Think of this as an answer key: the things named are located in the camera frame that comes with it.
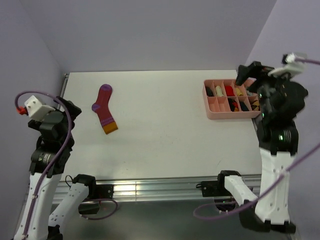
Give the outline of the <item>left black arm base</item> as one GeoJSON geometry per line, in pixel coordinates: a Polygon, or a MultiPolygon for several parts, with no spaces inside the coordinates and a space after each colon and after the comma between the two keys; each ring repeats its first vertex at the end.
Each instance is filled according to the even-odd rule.
{"type": "Polygon", "coordinates": [[[95,190],[79,205],[79,216],[88,221],[99,221],[111,217],[119,208],[119,204],[113,199],[113,195],[113,184],[98,184],[95,190]],[[102,203],[113,203],[114,208],[105,216],[91,216],[99,212],[102,203]]]}

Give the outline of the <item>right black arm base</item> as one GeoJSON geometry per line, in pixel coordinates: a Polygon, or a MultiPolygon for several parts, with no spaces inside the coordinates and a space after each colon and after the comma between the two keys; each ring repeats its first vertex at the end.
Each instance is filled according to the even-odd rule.
{"type": "Polygon", "coordinates": [[[234,210],[237,202],[231,193],[220,186],[217,180],[201,181],[196,185],[203,198],[213,198],[216,208],[221,212],[234,210]]]}

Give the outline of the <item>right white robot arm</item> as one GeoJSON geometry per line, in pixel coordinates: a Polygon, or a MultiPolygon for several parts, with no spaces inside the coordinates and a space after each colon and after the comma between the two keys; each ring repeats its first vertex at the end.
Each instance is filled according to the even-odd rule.
{"type": "Polygon", "coordinates": [[[273,68],[258,61],[240,65],[235,83],[242,85],[252,78],[248,87],[258,96],[261,119],[257,124],[257,138],[261,155],[260,193],[255,195],[234,170],[218,175],[217,191],[231,194],[240,207],[242,226],[256,232],[276,231],[294,234],[296,226],[288,210],[290,174],[299,143],[294,122],[305,107],[308,91],[293,77],[304,71],[304,63],[294,54],[284,57],[282,67],[273,68]]]}

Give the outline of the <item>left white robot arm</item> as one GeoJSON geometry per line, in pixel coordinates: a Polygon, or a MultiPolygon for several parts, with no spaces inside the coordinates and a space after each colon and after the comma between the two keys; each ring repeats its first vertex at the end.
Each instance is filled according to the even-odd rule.
{"type": "Polygon", "coordinates": [[[71,101],[56,97],[64,110],[45,104],[32,95],[19,109],[28,115],[28,127],[40,133],[29,167],[29,193],[15,240],[61,240],[66,222],[86,199],[96,197],[96,179],[86,174],[73,178],[71,187],[58,207],[51,207],[58,184],[71,156],[75,141],[71,130],[81,109],[71,101]]]}

